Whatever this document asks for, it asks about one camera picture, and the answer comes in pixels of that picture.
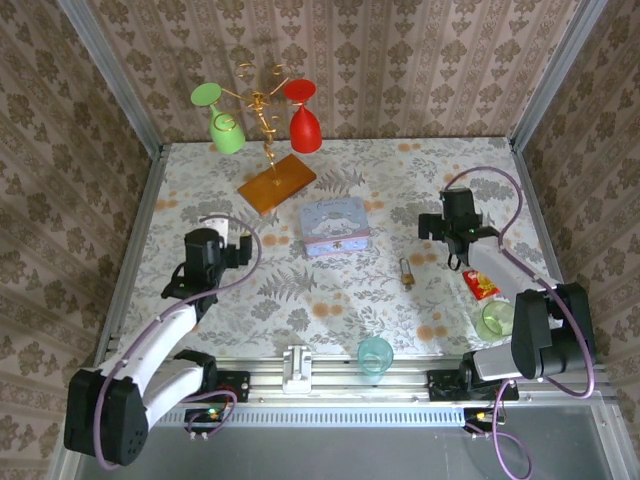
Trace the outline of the red snack packet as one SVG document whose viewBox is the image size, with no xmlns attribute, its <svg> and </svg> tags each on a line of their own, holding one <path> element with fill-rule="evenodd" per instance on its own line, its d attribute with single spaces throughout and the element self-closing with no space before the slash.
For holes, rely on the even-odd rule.
<svg viewBox="0 0 640 480">
<path fill-rule="evenodd" d="M 462 273 L 465 284 L 477 300 L 483 300 L 500 292 L 499 288 L 484 274 L 476 270 Z"/>
</svg>

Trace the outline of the green goblet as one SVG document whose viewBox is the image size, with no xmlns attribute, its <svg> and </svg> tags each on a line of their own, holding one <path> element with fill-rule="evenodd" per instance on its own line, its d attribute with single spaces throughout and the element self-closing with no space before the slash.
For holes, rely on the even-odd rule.
<svg viewBox="0 0 640 480">
<path fill-rule="evenodd" d="M 217 106 L 222 93 L 222 88 L 217 83 L 204 83 L 192 91 L 191 102 L 197 107 L 209 109 L 209 133 L 217 151 L 233 154 L 244 146 L 246 139 L 234 116 L 229 112 L 223 112 Z"/>
</svg>

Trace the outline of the teal transparent plastic cup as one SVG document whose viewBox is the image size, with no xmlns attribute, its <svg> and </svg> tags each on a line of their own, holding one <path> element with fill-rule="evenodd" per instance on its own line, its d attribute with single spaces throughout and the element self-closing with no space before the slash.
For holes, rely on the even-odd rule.
<svg viewBox="0 0 640 480">
<path fill-rule="evenodd" d="M 392 346 L 379 336 L 368 337 L 358 346 L 357 361 L 360 370 L 370 379 L 378 381 L 392 366 Z"/>
</svg>

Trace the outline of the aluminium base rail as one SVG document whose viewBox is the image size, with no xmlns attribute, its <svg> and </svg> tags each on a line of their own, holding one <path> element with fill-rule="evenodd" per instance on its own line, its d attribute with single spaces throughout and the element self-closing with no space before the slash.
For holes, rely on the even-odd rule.
<svg viewBox="0 0 640 480">
<path fill-rule="evenodd" d="M 445 357 L 401 357 L 378 380 L 362 373 L 357 361 L 346 356 L 312 354 L 312 390 L 308 394 L 285 394 L 282 389 L 283 357 L 281 358 L 219 358 L 219 370 L 242 370 L 251 374 L 249 404 L 388 404 L 404 405 L 428 402 L 435 405 L 488 406 L 495 400 L 508 404 L 560 404 L 571 396 L 548 382 L 516 380 L 494 401 L 434 402 L 429 398 L 429 370 L 458 370 L 454 359 Z M 203 368 L 188 360 L 165 360 L 155 373 L 137 374 L 128 362 L 114 380 L 129 388 L 138 388 L 146 408 L 171 409 L 190 392 L 203 384 Z"/>
</svg>

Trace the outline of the aluminium frame post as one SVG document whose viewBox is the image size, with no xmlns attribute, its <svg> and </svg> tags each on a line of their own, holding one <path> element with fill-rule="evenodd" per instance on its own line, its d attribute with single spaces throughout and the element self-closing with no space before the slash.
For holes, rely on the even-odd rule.
<svg viewBox="0 0 640 480">
<path fill-rule="evenodd" d="M 514 152 L 524 151 L 607 2 L 608 0 L 580 0 L 510 137 Z"/>
<path fill-rule="evenodd" d="M 97 16 L 92 12 L 87 0 L 58 0 L 89 55 L 100 71 L 107 86 L 138 139 L 152 159 L 161 153 L 163 141 L 147 114 L 139 95 L 135 92 L 125 68 L 118 60 Z"/>
</svg>

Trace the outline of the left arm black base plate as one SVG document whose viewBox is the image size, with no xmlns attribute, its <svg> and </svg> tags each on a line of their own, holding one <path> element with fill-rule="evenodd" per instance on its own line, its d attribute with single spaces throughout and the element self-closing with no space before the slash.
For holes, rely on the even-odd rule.
<svg viewBox="0 0 640 480">
<path fill-rule="evenodd" d="M 233 392 L 239 403 L 248 401 L 251 387 L 251 374 L 242 370 L 221 370 L 215 380 L 204 380 L 201 387 L 195 392 L 190 392 L 180 400 L 180 403 L 192 403 L 212 401 L 216 398 L 215 391 Z"/>
</svg>

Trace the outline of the floral tablecloth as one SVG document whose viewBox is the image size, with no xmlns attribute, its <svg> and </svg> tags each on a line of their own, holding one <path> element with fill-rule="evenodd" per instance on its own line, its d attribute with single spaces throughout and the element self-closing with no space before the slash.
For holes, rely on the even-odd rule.
<svg viewBox="0 0 640 480">
<path fill-rule="evenodd" d="M 211 213 L 248 223 L 262 246 L 256 267 L 224 274 L 226 291 L 182 339 L 185 348 L 219 357 L 278 357 L 291 345 L 352 355 L 371 336 L 384 338 L 398 355 L 459 355 L 499 344 L 476 333 L 484 305 L 462 274 L 449 269 L 446 246 L 418 237 L 419 215 L 440 211 L 439 193 L 449 182 L 471 188 L 485 222 L 506 229 L 507 245 L 545 268 L 529 209 L 511 186 L 517 168 L 502 138 L 327 140 L 304 159 L 316 180 L 265 216 L 238 193 L 262 170 L 261 156 L 257 143 L 232 155 L 205 143 L 172 146 L 122 341 L 168 307 L 160 294 L 184 260 L 184 237 Z M 309 257 L 300 208 L 344 197 L 364 201 L 368 247 Z M 400 258 L 410 262 L 410 292 L 400 280 Z"/>
</svg>

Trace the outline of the white plastic bracket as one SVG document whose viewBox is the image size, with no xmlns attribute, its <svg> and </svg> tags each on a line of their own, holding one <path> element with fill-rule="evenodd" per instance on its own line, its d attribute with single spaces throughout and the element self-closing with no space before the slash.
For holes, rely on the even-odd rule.
<svg viewBox="0 0 640 480">
<path fill-rule="evenodd" d="M 285 394 L 312 390 L 312 352 L 305 345 L 288 346 L 283 352 L 282 389 Z"/>
</svg>

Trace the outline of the red goblet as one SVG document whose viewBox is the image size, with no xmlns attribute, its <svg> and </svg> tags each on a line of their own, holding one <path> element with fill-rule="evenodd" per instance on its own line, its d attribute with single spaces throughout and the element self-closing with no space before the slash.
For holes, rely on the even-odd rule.
<svg viewBox="0 0 640 480">
<path fill-rule="evenodd" d="M 299 153 L 317 151 L 322 145 L 322 132 L 318 119 L 306 107 L 306 103 L 316 93 L 316 85 L 307 79 L 295 79 L 284 88 L 284 95 L 298 106 L 290 122 L 292 148 Z"/>
</svg>

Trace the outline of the grey metal shelf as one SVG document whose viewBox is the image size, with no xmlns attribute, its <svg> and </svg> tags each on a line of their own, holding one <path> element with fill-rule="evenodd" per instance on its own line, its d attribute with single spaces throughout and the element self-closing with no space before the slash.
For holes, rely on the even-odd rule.
<svg viewBox="0 0 640 480">
<path fill-rule="evenodd" d="M 640 480 L 618 413 L 594 406 L 511 407 L 506 438 L 462 428 L 227 426 L 208 441 L 178 426 L 150 433 L 116 471 L 58 449 L 46 480 Z"/>
</svg>

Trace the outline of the pastel cartoon tin box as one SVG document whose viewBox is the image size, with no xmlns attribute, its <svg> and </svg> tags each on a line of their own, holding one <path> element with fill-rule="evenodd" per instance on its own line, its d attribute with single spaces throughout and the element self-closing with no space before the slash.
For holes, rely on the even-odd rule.
<svg viewBox="0 0 640 480">
<path fill-rule="evenodd" d="M 364 201 L 359 197 L 304 204 L 299 218 L 309 257 L 361 251 L 368 247 L 370 227 Z"/>
</svg>

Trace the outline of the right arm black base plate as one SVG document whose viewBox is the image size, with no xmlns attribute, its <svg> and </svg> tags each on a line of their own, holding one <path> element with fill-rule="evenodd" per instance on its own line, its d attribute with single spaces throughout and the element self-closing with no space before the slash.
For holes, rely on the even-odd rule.
<svg viewBox="0 0 640 480">
<path fill-rule="evenodd" d="M 429 370 L 427 388 L 434 402 L 445 401 L 494 401 L 501 382 L 484 381 L 460 370 Z"/>
</svg>

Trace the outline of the green transparent plastic cup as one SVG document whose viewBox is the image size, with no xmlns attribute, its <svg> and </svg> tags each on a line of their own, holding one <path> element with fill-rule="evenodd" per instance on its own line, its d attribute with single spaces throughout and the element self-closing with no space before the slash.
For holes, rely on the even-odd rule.
<svg viewBox="0 0 640 480">
<path fill-rule="evenodd" d="M 502 300 L 487 303 L 476 323 L 476 333 L 487 342 L 510 337 L 514 323 L 514 307 Z"/>
</svg>

